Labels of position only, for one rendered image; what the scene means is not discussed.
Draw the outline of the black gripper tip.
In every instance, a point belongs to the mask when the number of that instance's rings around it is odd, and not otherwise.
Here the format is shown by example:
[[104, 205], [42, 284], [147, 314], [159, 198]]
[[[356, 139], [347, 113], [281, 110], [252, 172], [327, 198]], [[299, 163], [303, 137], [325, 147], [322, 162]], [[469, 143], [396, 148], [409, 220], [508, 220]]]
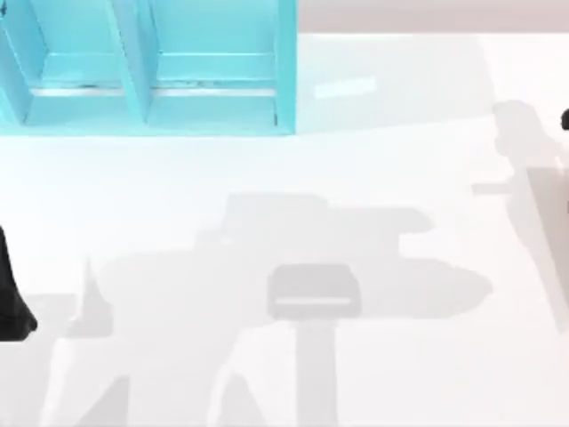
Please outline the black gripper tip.
[[38, 322], [16, 284], [9, 250], [0, 226], [0, 342], [23, 342]]

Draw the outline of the light blue rack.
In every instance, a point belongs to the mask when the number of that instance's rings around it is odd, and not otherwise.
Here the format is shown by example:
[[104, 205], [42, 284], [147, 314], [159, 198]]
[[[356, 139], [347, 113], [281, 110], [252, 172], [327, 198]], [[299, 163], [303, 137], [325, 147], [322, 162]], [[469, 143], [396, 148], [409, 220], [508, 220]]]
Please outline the light blue rack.
[[0, 135], [290, 135], [299, 0], [0, 0]]

